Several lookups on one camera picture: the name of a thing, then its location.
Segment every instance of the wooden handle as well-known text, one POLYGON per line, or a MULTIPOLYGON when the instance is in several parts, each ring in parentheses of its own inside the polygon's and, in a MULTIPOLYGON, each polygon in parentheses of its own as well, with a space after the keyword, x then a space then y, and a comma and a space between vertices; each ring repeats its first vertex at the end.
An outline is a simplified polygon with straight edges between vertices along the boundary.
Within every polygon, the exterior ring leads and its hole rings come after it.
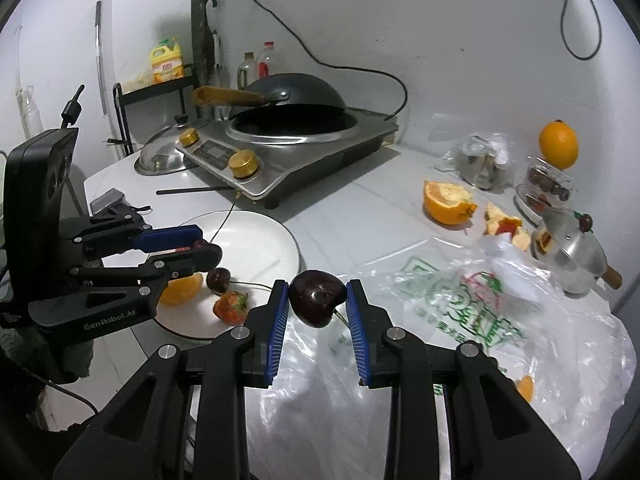
POLYGON ((614 290, 618 290, 622 286, 622 276, 620 273, 611 266, 607 267, 602 275, 604 282, 614 290))
POLYGON ((262 106, 267 103, 262 94, 216 86, 196 88, 192 97, 196 106, 262 106))

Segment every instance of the lid knob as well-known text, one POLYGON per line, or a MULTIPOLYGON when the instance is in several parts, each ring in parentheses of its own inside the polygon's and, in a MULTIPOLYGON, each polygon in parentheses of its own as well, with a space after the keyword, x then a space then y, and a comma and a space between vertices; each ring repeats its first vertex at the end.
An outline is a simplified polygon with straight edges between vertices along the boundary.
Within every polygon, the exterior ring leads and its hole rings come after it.
POLYGON ((578 227, 583 233, 591 231, 591 228, 593 227, 593 218, 591 218, 591 215, 582 215, 578 219, 578 227))
POLYGON ((236 178, 247 178, 258 171, 258 157, 252 150, 240 150, 231 155, 229 168, 236 178))
POLYGON ((198 142, 199 138, 200 137, 198 136, 195 128, 188 128, 184 130, 179 137, 181 145, 183 145, 185 148, 188 148, 192 144, 198 142))

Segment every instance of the peeled orange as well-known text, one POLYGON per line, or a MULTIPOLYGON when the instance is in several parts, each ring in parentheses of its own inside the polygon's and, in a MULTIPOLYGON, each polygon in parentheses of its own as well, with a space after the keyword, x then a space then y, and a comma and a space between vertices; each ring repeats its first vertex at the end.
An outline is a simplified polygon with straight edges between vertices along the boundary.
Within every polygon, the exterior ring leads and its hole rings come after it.
POLYGON ((472 194, 458 184, 424 183, 424 208, 434 220, 446 225, 467 222, 478 206, 470 202, 472 194))
POLYGON ((177 306, 192 300, 202 288, 204 278, 199 272, 193 276, 171 280, 160 296, 160 303, 167 306, 177 306))
POLYGON ((542 156, 558 170, 566 170, 578 160, 578 137, 573 129, 562 121, 549 123, 542 128, 538 143, 542 156))

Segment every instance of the smartphone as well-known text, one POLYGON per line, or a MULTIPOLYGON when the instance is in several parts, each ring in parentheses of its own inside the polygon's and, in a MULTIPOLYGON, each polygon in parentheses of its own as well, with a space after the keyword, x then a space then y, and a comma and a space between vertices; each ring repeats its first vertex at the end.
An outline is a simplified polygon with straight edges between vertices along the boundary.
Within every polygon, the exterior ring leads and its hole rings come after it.
POLYGON ((93 215, 99 215, 122 202, 124 202, 124 193, 112 187, 104 195, 99 196, 91 202, 91 213, 93 215))

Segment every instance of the glass bottle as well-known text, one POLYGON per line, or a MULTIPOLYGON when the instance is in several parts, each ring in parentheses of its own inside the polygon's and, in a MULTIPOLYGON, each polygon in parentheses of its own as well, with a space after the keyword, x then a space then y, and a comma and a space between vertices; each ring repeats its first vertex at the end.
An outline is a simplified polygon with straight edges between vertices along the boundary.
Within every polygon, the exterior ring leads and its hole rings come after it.
POLYGON ((258 80, 258 65, 253 52, 244 53, 244 62, 238 67, 238 90, 244 90, 258 80))

